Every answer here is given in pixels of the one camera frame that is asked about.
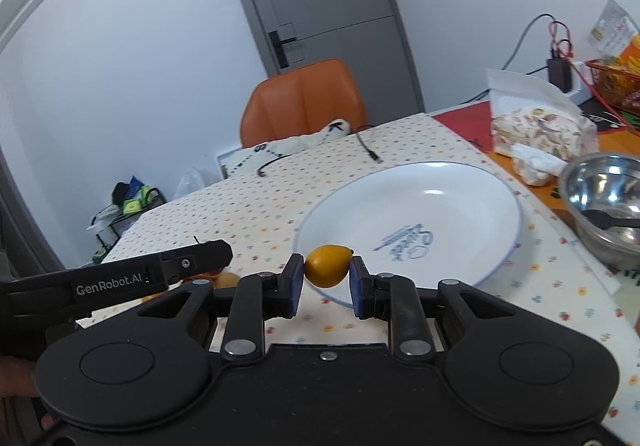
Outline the person's left hand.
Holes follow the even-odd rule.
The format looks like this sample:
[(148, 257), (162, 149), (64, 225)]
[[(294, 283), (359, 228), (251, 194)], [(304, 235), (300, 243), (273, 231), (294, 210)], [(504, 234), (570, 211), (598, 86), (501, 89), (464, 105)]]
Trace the person's left hand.
[(47, 430), (55, 424), (50, 414), (43, 414), (32, 403), (39, 398), (34, 369), (35, 364), (28, 360), (1, 357), (1, 431), (7, 436)]

